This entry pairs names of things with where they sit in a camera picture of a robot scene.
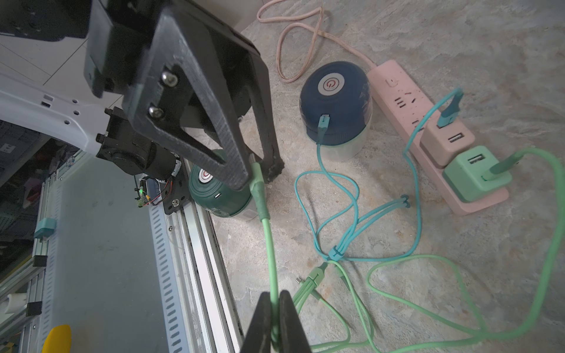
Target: yellow handle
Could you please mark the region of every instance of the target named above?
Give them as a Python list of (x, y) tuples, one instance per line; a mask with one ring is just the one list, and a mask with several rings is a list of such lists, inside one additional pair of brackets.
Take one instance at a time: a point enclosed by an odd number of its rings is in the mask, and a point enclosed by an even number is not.
[(51, 329), (43, 344), (41, 353), (70, 353), (71, 352), (71, 327), (69, 325), (56, 326)]

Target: green usb charger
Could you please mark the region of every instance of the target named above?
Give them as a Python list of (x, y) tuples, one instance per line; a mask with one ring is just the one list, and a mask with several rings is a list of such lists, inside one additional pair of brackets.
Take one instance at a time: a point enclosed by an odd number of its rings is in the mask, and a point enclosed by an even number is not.
[(512, 181), (510, 172), (496, 175), (490, 169), (499, 164), (498, 159), (485, 146), (476, 146), (457, 155), (443, 176), (459, 199), (463, 202), (477, 201)]

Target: pink power strip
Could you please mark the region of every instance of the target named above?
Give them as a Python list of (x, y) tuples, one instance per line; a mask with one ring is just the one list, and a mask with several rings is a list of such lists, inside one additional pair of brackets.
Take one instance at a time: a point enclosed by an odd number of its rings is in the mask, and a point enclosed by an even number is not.
[[(420, 119), (434, 104), (395, 60), (389, 60), (370, 70), (367, 77), (371, 83), (373, 99), (381, 107), (402, 139), (408, 142)], [(426, 125), (436, 124), (439, 118), (440, 113), (436, 111)], [(502, 188), (480, 200), (470, 203), (462, 202), (441, 174), (444, 170), (436, 168), (428, 155), (421, 149), (420, 139), (421, 133), (418, 133), (414, 143), (410, 146), (410, 151), (456, 215), (464, 216), (477, 212), (509, 197), (508, 190)]]

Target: metal bracket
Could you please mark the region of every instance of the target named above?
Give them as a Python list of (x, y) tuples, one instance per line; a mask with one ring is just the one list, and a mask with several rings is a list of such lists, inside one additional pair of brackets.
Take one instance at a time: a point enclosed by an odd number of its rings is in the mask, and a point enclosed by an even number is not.
[(170, 215), (184, 207), (188, 202), (192, 201), (190, 191), (188, 189), (188, 178), (185, 174), (185, 168), (181, 167), (179, 174), (173, 179), (173, 188), (167, 198), (163, 200), (163, 208), (166, 215)]

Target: screw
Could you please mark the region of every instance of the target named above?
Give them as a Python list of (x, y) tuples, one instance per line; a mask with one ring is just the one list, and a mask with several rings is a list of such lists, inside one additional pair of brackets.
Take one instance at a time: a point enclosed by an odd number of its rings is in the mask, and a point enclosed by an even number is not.
[(169, 87), (174, 87), (179, 83), (179, 78), (172, 72), (163, 71), (161, 80)]
[(165, 112), (161, 108), (149, 107), (149, 116), (153, 119), (161, 119)]

